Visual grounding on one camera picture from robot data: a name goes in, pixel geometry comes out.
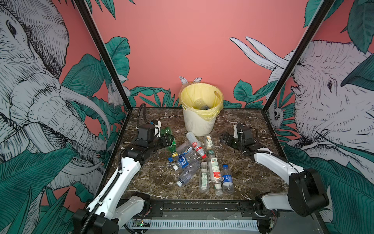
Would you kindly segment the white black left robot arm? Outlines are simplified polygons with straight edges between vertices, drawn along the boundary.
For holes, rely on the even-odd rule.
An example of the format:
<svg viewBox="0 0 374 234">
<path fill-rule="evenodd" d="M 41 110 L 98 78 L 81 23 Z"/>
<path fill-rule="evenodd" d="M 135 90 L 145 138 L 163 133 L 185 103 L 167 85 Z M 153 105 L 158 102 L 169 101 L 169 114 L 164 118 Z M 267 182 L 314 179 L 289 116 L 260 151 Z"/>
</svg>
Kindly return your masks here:
<svg viewBox="0 0 374 234">
<path fill-rule="evenodd" d="M 73 217 L 75 234 L 117 234 L 132 217 L 146 214 L 149 196 L 136 194 L 127 202 L 119 202 L 132 178 L 145 161 L 157 150 L 172 145 L 174 136 L 168 133 L 151 140 L 135 138 L 120 152 L 118 168 L 99 195 L 84 210 L 77 210 Z"/>
</svg>

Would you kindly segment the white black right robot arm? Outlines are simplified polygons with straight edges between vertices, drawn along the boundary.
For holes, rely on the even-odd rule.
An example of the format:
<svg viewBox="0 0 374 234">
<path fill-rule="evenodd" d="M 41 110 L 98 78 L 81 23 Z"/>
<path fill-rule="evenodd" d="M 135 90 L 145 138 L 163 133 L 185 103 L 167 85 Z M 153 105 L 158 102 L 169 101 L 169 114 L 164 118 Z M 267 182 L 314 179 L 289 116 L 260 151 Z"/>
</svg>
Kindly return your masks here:
<svg viewBox="0 0 374 234">
<path fill-rule="evenodd" d="M 327 207 L 330 203 L 320 174 L 312 168 L 303 168 L 282 159 L 259 142 L 244 140 L 225 132 L 220 142 L 244 153 L 252 161 L 261 164 L 278 175 L 288 185 L 287 192 L 265 193 L 256 197 L 254 209 L 258 216 L 274 210 L 293 211 L 306 217 Z"/>
</svg>

